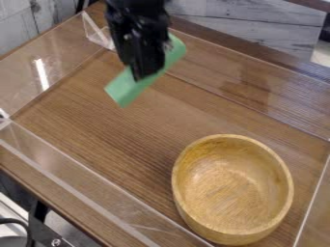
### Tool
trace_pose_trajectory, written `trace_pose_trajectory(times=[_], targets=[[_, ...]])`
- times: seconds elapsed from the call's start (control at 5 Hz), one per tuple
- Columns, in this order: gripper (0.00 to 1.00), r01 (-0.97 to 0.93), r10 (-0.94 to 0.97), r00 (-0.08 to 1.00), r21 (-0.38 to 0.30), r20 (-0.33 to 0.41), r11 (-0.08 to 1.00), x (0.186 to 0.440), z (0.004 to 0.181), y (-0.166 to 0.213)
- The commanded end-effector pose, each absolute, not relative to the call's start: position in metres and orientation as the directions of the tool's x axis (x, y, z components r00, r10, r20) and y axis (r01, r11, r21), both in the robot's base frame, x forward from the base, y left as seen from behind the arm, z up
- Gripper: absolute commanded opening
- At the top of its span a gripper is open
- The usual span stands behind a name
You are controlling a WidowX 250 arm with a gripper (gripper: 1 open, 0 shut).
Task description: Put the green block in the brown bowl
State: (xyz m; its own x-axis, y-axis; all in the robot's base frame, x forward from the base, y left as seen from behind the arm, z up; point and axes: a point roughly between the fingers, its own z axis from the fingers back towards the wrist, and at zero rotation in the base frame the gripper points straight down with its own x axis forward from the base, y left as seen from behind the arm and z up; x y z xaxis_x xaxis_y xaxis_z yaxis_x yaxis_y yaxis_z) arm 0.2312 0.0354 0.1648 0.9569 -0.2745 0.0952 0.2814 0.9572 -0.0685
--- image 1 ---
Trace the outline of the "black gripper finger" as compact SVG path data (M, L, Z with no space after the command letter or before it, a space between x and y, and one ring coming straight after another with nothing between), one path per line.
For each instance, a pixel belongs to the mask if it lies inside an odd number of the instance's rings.
M156 74L166 64L166 53L161 46L140 42L133 46L130 67L136 80Z

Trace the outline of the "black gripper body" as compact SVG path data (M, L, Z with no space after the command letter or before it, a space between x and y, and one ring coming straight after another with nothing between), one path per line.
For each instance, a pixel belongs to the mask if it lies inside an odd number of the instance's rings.
M106 19L118 54L126 65L166 61L170 24L166 0L106 0Z

